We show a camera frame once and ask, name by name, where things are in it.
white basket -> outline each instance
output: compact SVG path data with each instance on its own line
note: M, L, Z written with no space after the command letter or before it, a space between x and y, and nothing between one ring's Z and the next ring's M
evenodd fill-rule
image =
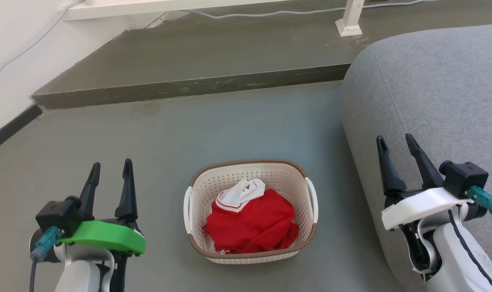
M266 189L274 189L293 206L298 224L298 236L286 249L262 253L222 255L215 251L214 242L202 227L212 212L211 205L217 195L242 178L260 178ZM218 264L257 264L286 259L306 247L316 234L318 223L318 198L311 180L300 166L283 159L248 159L210 165L199 170L186 190L183 216L188 239L192 247L210 261Z

basket handle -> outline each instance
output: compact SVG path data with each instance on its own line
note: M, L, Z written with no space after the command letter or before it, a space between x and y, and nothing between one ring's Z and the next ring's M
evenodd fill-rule
M193 205L193 195L192 187L188 187L185 192L185 200L183 202L183 217L185 219L185 229L186 233L192 233L192 205Z
M306 177L305 181L307 181L307 186L309 187L310 190L310 200L312 200L312 209L311 212L313 214L313 222L318 223L318 197L316 196L316 190L314 189L314 185L312 181Z

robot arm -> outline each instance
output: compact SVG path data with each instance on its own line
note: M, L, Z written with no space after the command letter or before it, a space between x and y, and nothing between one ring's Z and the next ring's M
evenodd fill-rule
M92 166L79 198L48 202L36 216L40 229L31 238L30 257L65 264L56 292L124 292L127 259L145 252L145 238L136 223L132 161L125 160L123 191L114 219L95 220L92 215L100 168L99 163ZM43 235L43 230L48 229L57 231L49 252L41 242L47 233Z
M443 180L411 134L405 135L415 157L422 189L406 190L385 140L377 138L383 193L381 212L387 230L400 229L408 244L413 270L430 292L492 292L492 262L461 222L481 218L492 196L483 187L488 174L467 162L442 163Z

white table leg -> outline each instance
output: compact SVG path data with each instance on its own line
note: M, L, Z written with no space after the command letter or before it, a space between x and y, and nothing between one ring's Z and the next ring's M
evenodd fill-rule
M357 22L364 2L365 0L347 0L344 17L336 21L336 27L341 37L362 34Z

baseboard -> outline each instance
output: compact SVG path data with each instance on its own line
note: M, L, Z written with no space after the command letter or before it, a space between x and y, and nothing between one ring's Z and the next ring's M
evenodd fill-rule
M32 105L22 114L18 115L17 118L14 118L11 122L0 129L0 146L7 139L10 139L15 133L17 133L20 129L24 128L27 124L29 124L32 120L37 118L42 114L42 111L37 105Z

